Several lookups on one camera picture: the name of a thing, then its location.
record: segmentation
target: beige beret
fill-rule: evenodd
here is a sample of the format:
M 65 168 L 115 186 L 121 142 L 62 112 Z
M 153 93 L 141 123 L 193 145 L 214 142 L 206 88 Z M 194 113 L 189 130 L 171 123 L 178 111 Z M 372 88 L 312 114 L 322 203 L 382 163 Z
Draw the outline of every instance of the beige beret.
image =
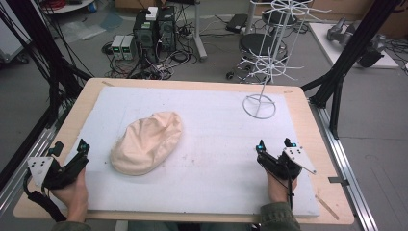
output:
M 181 133 L 181 118 L 174 112 L 155 113 L 136 120 L 112 150 L 112 165 L 123 174 L 143 175 L 174 150 Z

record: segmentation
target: white bracket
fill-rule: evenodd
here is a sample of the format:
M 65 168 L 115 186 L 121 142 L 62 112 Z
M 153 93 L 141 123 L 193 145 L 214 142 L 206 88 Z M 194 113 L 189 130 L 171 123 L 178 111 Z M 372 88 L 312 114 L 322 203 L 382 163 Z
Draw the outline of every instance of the white bracket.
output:
M 53 162 L 52 157 L 31 157 L 27 160 L 28 168 L 33 176 L 34 184 L 40 187 L 44 182 L 48 169 Z
M 313 166 L 312 162 L 309 159 L 306 151 L 303 147 L 285 147 L 283 151 L 288 155 L 288 157 L 301 167 L 305 168 L 306 170 L 310 171 L 313 174 L 316 174 L 316 169 Z

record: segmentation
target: hand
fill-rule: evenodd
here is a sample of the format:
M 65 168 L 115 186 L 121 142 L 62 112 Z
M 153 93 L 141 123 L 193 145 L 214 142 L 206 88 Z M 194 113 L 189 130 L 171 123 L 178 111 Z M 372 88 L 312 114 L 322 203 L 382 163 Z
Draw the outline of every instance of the hand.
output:
M 268 195 L 269 199 L 272 203 L 278 203 L 278 202 L 288 202 L 288 189 L 286 188 L 288 186 L 288 181 L 287 180 L 280 180 L 278 181 L 277 177 L 272 176 L 269 172 L 267 172 L 268 176 Z M 297 178 L 292 181 L 292 191 L 294 191 L 294 188 L 297 186 Z
M 67 221 L 84 222 L 88 210 L 88 190 L 85 184 L 85 169 L 72 184 L 51 191 L 68 208 Z

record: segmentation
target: green sleeve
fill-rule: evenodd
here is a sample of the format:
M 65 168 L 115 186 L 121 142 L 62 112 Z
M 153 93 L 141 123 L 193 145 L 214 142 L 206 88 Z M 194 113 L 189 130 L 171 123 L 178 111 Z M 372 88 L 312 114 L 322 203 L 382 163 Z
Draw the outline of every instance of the green sleeve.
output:
M 63 221 L 56 223 L 51 231 L 90 231 L 90 227 L 85 223 Z
M 299 231 L 300 225 L 288 203 L 271 203 L 261 207 L 261 230 Z

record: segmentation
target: gray floor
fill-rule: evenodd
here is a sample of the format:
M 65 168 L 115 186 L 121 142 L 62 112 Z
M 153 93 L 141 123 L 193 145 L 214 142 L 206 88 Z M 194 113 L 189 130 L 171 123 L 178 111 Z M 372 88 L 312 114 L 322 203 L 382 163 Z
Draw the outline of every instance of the gray floor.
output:
M 83 21 L 87 25 L 101 24 L 112 19 L 112 9 L 100 8 L 98 13 L 87 11 L 60 16 L 62 23 Z M 91 39 L 70 43 L 84 64 L 95 76 L 109 71 L 109 61 L 101 53 L 101 47 L 115 35 L 131 33 L 133 21 L 117 20 L 110 30 Z M 216 21 L 202 20 L 202 28 Z M 219 30 L 206 33 L 225 33 L 224 25 L 214 23 Z M 208 59 L 204 63 L 176 67 L 169 81 L 231 82 L 225 73 L 235 65 L 241 53 L 238 50 L 240 36 L 222 38 L 203 37 Z M 297 81 L 285 77 L 275 79 L 275 85 L 302 86 L 325 74 L 330 63 L 324 57 L 313 35 L 300 35 L 291 59 L 291 70 Z M 339 119 L 339 135 L 356 178 L 370 206 L 379 230 L 408 230 L 408 183 L 404 176 L 408 166 L 405 150 L 408 149 L 408 111 L 405 109 L 408 95 L 408 76 L 400 69 L 352 68 L 344 81 L 342 106 Z M 316 90 L 306 92 L 313 95 Z M 0 168 L 20 146 L 39 117 L 48 106 L 48 86 L 33 63 L 12 63 L 0 70 Z M 2 230 L 47 230 L 51 220 L 27 220 L 13 216 L 13 203 L 0 218 Z M 114 230 L 112 220 L 90 220 L 93 230 Z M 360 230 L 358 222 L 352 225 L 306 225 L 303 230 Z

